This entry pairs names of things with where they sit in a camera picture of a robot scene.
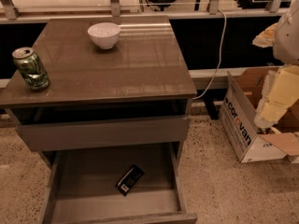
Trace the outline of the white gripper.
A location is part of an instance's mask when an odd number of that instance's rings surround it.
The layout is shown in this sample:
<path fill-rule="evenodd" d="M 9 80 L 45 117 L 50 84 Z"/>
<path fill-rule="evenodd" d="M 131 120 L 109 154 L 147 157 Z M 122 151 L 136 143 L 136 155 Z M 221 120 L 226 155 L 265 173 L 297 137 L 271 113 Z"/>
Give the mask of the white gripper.
<path fill-rule="evenodd" d="M 299 0 L 292 3 L 278 24 L 256 35 L 252 44 L 260 48 L 273 47 L 276 59 L 290 63 L 277 71 L 269 70 L 264 79 L 254 122 L 257 127 L 266 129 L 277 124 L 299 100 Z"/>

